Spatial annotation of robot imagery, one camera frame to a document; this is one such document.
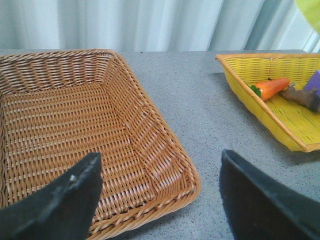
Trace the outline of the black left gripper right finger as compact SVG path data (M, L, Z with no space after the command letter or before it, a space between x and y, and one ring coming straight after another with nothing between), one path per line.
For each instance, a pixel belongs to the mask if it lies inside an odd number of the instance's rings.
M320 203L274 180L233 150L222 151L219 191L236 240L320 238Z

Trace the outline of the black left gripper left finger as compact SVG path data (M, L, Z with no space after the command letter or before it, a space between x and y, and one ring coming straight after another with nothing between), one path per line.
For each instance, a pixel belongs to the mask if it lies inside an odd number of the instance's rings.
M32 195L1 209L2 240L85 240L102 191L101 154L91 152Z

